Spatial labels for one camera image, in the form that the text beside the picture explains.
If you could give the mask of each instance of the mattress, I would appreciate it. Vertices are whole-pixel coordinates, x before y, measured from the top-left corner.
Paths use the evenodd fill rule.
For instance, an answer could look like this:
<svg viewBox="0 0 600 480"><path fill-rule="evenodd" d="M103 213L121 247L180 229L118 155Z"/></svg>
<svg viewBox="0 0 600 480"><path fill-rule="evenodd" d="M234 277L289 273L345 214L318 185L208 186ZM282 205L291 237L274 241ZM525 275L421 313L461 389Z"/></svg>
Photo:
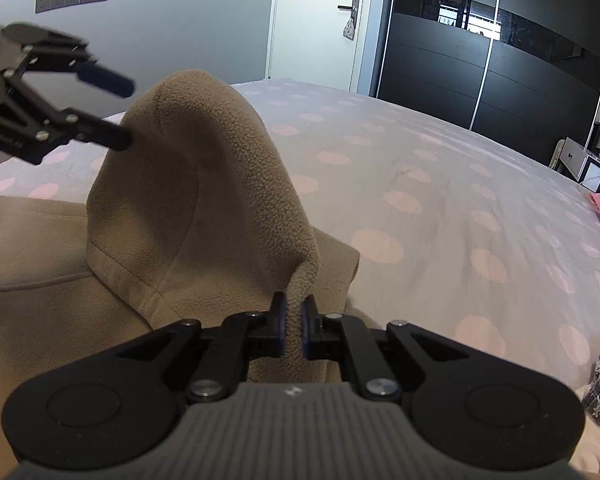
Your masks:
<svg viewBox="0 0 600 480"><path fill-rule="evenodd" d="M588 383L600 352L600 216L581 187L372 98L292 80L235 89L262 117L311 223L360 251L353 307L573 390ZM0 194L85 202L105 152L71 142L39 167L11 159L0 165ZM600 472L596 430L588 423L574 464Z"/></svg>

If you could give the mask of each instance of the bed sheet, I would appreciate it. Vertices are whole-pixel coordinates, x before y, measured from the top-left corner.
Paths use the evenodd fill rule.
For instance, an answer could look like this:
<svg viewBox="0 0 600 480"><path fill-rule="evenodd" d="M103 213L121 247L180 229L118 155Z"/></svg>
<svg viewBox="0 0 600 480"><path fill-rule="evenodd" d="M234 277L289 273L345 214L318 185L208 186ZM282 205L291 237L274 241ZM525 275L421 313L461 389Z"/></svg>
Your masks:
<svg viewBox="0 0 600 480"><path fill-rule="evenodd" d="M600 352L600 217L581 187L397 105L292 80L235 88L266 124L311 223L362 254L354 307L574 390L589 381ZM0 194L84 202L104 154L72 142L38 168L9 160Z"/></svg>

